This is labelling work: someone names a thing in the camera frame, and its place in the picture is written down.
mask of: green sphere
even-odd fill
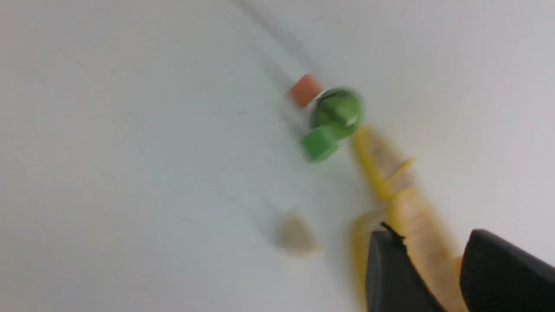
[[[334,88],[325,92],[317,101],[310,125],[316,128],[331,126],[337,140],[355,132],[362,123],[362,105],[358,95],[344,88]]]

